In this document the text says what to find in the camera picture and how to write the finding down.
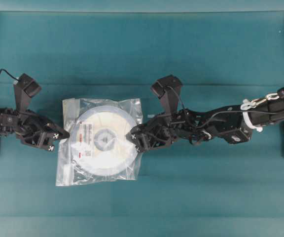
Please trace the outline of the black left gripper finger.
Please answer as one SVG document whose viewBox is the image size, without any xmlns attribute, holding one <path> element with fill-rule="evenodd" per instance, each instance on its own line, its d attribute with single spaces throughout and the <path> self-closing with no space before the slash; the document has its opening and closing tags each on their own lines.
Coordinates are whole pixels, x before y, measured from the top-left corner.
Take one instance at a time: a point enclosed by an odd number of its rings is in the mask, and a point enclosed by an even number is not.
<svg viewBox="0 0 284 237">
<path fill-rule="evenodd" d="M 70 134 L 55 123 L 49 123 L 48 127 L 53 131 L 53 138 L 69 138 Z"/>
<path fill-rule="evenodd" d="M 43 141 L 43 149 L 46 151 L 54 151 L 55 145 L 54 142 L 56 142 L 57 139 L 55 138 L 45 138 Z"/>
</svg>

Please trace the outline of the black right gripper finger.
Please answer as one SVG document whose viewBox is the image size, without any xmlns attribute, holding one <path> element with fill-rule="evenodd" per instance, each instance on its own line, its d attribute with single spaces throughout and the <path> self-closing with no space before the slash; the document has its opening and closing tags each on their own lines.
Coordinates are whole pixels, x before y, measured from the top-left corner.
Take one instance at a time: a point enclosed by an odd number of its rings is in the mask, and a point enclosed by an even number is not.
<svg viewBox="0 0 284 237">
<path fill-rule="evenodd" d="M 138 127 L 133 127 L 133 128 L 125 135 L 125 138 L 126 138 L 128 141 L 136 141 L 138 135 L 139 135 L 139 128 L 138 128 Z"/>
<path fill-rule="evenodd" d="M 144 145 L 144 141 L 142 138 L 136 138 L 133 140 L 133 143 L 135 144 L 135 148 L 136 148 L 136 151 L 138 153 L 143 153 L 146 151 L 145 149 L 145 145 Z"/>
</svg>

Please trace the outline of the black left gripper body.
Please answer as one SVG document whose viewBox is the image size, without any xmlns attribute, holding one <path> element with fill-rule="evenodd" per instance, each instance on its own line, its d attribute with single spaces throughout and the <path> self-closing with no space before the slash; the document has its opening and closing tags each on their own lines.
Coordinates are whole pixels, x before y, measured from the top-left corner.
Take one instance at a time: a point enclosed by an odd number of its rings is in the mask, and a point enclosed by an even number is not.
<svg viewBox="0 0 284 237">
<path fill-rule="evenodd" d="M 0 112 L 0 134 L 15 134 L 24 145 L 43 148 L 45 138 L 53 138 L 53 131 L 48 127 L 53 123 L 48 118 L 33 111 L 19 112 L 6 108 Z"/>
</svg>

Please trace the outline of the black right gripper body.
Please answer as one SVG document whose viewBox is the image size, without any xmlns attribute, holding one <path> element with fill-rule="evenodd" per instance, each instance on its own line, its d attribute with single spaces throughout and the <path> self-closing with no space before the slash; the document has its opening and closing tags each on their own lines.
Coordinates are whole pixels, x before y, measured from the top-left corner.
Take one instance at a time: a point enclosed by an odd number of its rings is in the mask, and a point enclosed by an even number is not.
<svg viewBox="0 0 284 237">
<path fill-rule="evenodd" d="M 168 147 L 178 139 L 198 145 L 206 141 L 206 131 L 198 127 L 200 118 L 200 113 L 191 110 L 180 110 L 174 114 L 161 113 L 137 126 L 137 138 L 143 139 L 146 151 Z"/>
</svg>

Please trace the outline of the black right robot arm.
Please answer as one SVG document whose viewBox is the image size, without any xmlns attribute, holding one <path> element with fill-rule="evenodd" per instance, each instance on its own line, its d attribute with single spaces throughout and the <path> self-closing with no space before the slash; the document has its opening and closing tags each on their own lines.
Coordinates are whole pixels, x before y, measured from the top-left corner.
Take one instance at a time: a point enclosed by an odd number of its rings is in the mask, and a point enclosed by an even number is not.
<svg viewBox="0 0 284 237">
<path fill-rule="evenodd" d="M 215 137 L 229 144 L 248 142 L 253 131 L 284 121 L 284 87 L 263 98 L 245 99 L 240 105 L 196 112 L 183 107 L 180 91 L 182 82 L 169 75 L 158 79 L 151 87 L 164 112 L 149 121 L 136 125 L 126 134 L 138 153 L 165 148 L 178 139 L 191 145 L 207 142 Z"/>
</svg>

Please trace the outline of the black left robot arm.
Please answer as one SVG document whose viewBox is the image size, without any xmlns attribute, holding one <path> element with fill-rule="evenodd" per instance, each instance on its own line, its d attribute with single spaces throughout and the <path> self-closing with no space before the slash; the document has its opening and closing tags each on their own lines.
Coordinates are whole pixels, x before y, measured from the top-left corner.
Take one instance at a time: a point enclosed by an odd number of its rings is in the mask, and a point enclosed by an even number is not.
<svg viewBox="0 0 284 237">
<path fill-rule="evenodd" d="M 53 151 L 55 141 L 68 139 L 70 134 L 49 118 L 31 110 L 0 108 L 0 137 L 15 134 L 23 145 Z"/>
</svg>

